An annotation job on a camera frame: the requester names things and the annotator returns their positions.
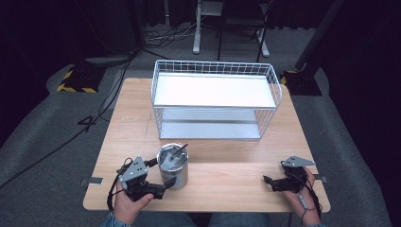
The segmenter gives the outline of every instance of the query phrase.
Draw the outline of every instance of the metal cup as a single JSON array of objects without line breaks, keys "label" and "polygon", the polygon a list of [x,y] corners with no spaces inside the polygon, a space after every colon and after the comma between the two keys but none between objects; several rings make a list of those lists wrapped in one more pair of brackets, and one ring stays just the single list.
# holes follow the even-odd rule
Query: metal cup
[{"label": "metal cup", "polygon": [[166,144],[159,149],[157,164],[163,182],[177,177],[174,186],[169,189],[178,190],[188,182],[188,152],[185,148],[177,152],[182,144]]}]

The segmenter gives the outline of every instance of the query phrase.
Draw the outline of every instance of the white wire basket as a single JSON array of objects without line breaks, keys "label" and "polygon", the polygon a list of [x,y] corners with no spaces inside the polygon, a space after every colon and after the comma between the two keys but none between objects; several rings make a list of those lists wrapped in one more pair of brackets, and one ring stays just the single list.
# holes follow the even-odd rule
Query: white wire basket
[{"label": "white wire basket", "polygon": [[160,139],[259,140],[281,99],[268,63],[155,63],[151,100]]}]

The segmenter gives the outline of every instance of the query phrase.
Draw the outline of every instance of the jeans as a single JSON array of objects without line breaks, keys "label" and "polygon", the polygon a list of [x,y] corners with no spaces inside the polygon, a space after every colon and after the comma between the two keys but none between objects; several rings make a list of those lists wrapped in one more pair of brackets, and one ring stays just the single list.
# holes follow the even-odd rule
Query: jeans
[{"label": "jeans", "polygon": [[[186,213],[143,211],[135,220],[135,227],[197,227]],[[270,226],[267,213],[214,213],[209,227]]]}]

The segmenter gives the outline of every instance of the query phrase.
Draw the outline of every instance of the denim sleeve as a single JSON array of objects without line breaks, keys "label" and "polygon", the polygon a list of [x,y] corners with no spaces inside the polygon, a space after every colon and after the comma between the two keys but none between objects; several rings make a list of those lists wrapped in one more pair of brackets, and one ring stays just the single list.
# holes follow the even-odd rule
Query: denim sleeve
[{"label": "denim sleeve", "polygon": [[311,224],[311,225],[305,225],[305,227],[326,227],[323,224]]},{"label": "denim sleeve", "polygon": [[106,219],[101,224],[101,227],[131,227],[133,225],[128,225],[117,219],[112,212],[106,217]]}]

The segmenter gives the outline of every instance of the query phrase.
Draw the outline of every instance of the person's right hand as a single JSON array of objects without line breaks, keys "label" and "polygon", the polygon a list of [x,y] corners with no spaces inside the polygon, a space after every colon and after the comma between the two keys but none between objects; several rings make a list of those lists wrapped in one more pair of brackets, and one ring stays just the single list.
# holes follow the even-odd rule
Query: person's right hand
[{"label": "person's right hand", "polygon": [[[304,170],[308,178],[306,185],[308,185],[309,188],[312,188],[313,184],[315,183],[315,176],[313,176],[312,172],[308,168],[304,167]],[[287,198],[289,204],[291,204],[295,214],[302,219],[303,225],[321,224],[318,210],[316,209],[312,196],[306,187],[303,187],[298,193],[283,191],[283,195]],[[300,199],[300,195],[304,198],[307,209],[304,208]]]},{"label": "person's right hand", "polygon": [[[123,189],[121,182],[117,182],[116,188],[117,191]],[[127,196],[125,191],[121,191],[115,194],[113,214],[120,221],[132,225],[139,212],[145,206],[147,206],[151,202],[151,200],[153,200],[153,195],[147,194],[139,201],[134,202]]]}]

